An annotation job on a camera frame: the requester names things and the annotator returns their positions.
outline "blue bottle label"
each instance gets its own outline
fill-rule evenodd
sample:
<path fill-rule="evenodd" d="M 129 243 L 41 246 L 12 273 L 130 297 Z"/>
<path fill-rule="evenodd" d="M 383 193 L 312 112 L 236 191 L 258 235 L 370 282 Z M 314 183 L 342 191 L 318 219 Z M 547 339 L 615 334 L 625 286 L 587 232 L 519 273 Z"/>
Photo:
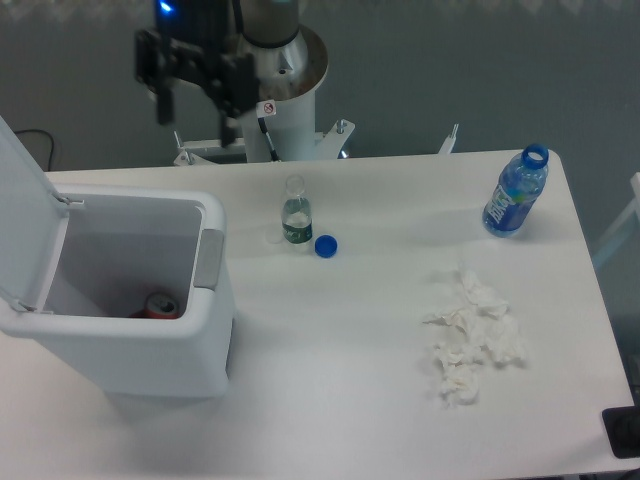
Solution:
<path fill-rule="evenodd" d="M 524 197 L 521 192 L 507 191 L 498 184 L 493 197 L 484 209 L 485 221 L 496 230 L 503 232 L 520 228 L 535 203 L 535 199 L 525 201 Z"/>

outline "small glass bottle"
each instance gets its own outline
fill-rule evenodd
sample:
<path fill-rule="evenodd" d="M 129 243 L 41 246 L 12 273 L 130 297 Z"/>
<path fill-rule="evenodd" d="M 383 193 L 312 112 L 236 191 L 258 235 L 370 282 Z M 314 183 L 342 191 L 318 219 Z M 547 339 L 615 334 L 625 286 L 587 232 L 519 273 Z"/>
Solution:
<path fill-rule="evenodd" d="M 304 195 L 304 179 L 300 175 L 291 175 L 285 183 L 282 233 L 289 243 L 300 250 L 308 247 L 313 237 L 311 205 Z"/>

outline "blue bottle cap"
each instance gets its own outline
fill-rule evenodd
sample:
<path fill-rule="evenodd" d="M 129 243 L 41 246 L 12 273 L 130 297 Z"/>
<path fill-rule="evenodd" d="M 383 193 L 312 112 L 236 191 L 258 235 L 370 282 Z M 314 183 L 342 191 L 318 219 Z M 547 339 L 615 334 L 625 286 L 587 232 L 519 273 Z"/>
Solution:
<path fill-rule="evenodd" d="M 549 150 L 539 143 L 532 143 L 522 151 L 522 163 L 532 170 L 544 167 L 548 161 Z"/>
<path fill-rule="evenodd" d="M 322 258 L 331 258 L 338 251 L 338 242 L 331 235 L 322 235 L 316 239 L 316 253 Z"/>

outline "warning sticker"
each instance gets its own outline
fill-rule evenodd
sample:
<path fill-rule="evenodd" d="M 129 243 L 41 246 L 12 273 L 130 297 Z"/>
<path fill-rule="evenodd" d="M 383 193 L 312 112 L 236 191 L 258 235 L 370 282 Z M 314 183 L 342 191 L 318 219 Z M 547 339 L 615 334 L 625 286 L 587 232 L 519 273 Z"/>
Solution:
<path fill-rule="evenodd" d="M 275 100 L 265 100 L 264 102 L 258 102 L 256 105 L 256 114 L 258 118 L 272 117 L 276 114 L 276 102 Z"/>

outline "plastic water bottle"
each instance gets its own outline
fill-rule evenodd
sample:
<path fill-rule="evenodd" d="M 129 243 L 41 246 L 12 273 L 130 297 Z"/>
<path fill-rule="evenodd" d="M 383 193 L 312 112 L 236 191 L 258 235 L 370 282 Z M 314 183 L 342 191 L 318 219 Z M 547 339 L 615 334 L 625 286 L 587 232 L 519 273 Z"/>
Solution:
<path fill-rule="evenodd" d="M 484 208 L 485 228 L 498 237 L 516 233 L 547 181 L 549 151 L 534 143 L 504 167 L 498 186 Z"/>
<path fill-rule="evenodd" d="M 300 175 L 291 175 L 285 183 L 282 233 L 296 250 L 304 251 L 311 244 L 311 205 L 304 195 L 304 179 Z"/>

